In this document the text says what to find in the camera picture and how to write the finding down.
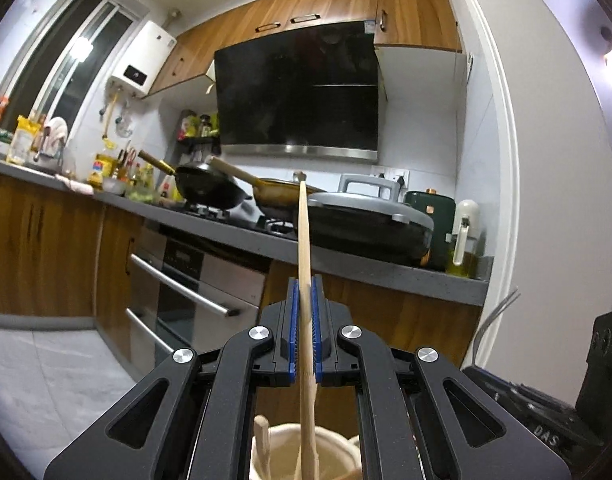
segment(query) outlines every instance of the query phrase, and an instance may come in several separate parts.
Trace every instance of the gas stove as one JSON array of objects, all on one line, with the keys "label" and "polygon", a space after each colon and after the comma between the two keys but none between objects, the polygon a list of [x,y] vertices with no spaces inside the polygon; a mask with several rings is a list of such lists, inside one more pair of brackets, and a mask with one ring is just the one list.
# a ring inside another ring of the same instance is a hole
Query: gas stove
[{"label": "gas stove", "polygon": [[232,225],[234,227],[247,229],[249,231],[256,231],[258,233],[266,233],[280,238],[297,240],[297,235],[295,234],[290,222],[283,222],[272,218],[267,218],[266,216],[260,216],[257,221],[253,221],[251,219],[234,216],[229,210],[217,209],[201,204],[188,203],[172,209],[180,213],[226,225]]}]

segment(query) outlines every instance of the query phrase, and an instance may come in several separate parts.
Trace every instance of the oven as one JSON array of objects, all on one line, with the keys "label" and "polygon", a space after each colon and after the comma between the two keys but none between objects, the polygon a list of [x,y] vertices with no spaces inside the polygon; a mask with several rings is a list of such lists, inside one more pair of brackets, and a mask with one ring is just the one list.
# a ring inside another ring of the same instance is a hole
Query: oven
[{"label": "oven", "polygon": [[198,353],[256,325],[266,275],[145,227],[130,256],[130,361],[147,374],[178,348]]}]

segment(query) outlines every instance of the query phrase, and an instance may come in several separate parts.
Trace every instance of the wall socket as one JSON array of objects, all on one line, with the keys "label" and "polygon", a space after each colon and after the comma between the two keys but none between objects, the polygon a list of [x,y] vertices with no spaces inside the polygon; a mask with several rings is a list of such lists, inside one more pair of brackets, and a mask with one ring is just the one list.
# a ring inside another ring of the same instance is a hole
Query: wall socket
[{"label": "wall socket", "polygon": [[398,168],[387,168],[386,166],[371,166],[371,175],[372,176],[381,176],[384,175],[384,178],[388,180],[394,180],[397,182],[397,179],[402,176],[404,178],[404,185],[402,187],[408,188],[408,170],[400,170]]}]

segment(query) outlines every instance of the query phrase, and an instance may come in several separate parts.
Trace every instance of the metal screw cap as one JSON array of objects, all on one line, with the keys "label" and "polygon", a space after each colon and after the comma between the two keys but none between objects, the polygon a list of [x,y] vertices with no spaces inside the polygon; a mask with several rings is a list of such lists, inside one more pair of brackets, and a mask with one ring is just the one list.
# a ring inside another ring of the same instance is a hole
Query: metal screw cap
[{"label": "metal screw cap", "polygon": [[425,363],[434,363],[439,358],[437,350],[430,348],[430,346],[424,346],[417,351],[417,357],[419,357]]},{"label": "metal screw cap", "polygon": [[362,329],[355,325],[346,325],[342,329],[342,336],[347,339],[357,339],[362,335]]},{"label": "metal screw cap", "polygon": [[248,331],[248,335],[253,339],[266,339],[270,332],[265,326],[254,326]]},{"label": "metal screw cap", "polygon": [[173,354],[173,361],[176,363],[187,363],[193,358],[193,351],[188,348],[180,348]]}]

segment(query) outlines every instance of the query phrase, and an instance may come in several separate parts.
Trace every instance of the cabinet handle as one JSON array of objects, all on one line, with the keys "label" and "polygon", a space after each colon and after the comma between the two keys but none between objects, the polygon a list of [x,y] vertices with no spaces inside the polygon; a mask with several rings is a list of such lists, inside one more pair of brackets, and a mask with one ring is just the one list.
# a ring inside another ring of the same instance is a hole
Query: cabinet handle
[{"label": "cabinet handle", "polygon": [[37,243],[42,243],[42,228],[44,227],[44,206],[39,208],[39,220],[37,221]]},{"label": "cabinet handle", "polygon": [[30,205],[30,215],[28,216],[28,227],[26,228],[26,241],[30,243],[30,227],[33,224],[33,205]]},{"label": "cabinet handle", "polygon": [[304,14],[303,16],[295,16],[291,18],[291,23],[303,23],[303,22],[312,22],[313,20],[320,19],[321,16],[318,14]]},{"label": "cabinet handle", "polygon": [[175,65],[173,69],[173,75],[177,75],[177,69],[179,68],[179,65],[182,64],[183,62],[184,62],[184,58],[180,57],[179,61],[177,61],[177,64]]},{"label": "cabinet handle", "polygon": [[382,32],[386,32],[386,18],[387,17],[388,17],[388,14],[386,14],[386,11],[382,9],[382,15],[380,17],[380,30]]},{"label": "cabinet handle", "polygon": [[126,271],[126,276],[130,276],[131,275],[131,271],[128,269],[128,258],[131,256],[132,253],[132,246],[135,243],[135,238],[131,237],[130,240],[128,240],[128,244],[126,245],[126,257],[124,259],[124,270]]},{"label": "cabinet handle", "polygon": [[147,261],[141,259],[139,256],[137,256],[137,254],[131,254],[131,260],[135,265],[137,265],[139,268],[148,272],[156,280],[158,280],[159,282],[163,283],[166,286],[169,286],[175,292],[181,294],[185,298],[188,298],[190,301],[193,301],[193,303],[202,304],[203,306],[208,307],[210,310],[214,311],[216,314],[219,314],[220,316],[223,316],[223,317],[236,316],[237,314],[239,314],[238,310],[229,310],[228,308],[225,308],[221,306],[220,304],[217,304],[214,301],[211,301],[208,298],[203,297],[201,294],[198,294],[194,290],[190,290],[189,288],[181,285],[180,283],[177,283],[171,277],[167,276],[166,274],[161,272],[159,269],[156,269]]},{"label": "cabinet handle", "polygon": [[164,352],[168,352],[169,354],[173,353],[173,349],[168,346],[157,334],[155,334],[148,326],[139,318],[137,315],[130,309],[126,309],[126,316],[128,316],[132,322],[135,323],[139,328],[144,330],[146,335],[150,337],[157,346],[159,346]]},{"label": "cabinet handle", "polygon": [[259,34],[260,32],[264,32],[266,30],[271,30],[272,28],[279,28],[281,26],[282,26],[282,24],[279,23],[279,22],[267,23],[265,25],[259,25],[259,27],[257,27],[255,29],[255,32],[257,34]]}]

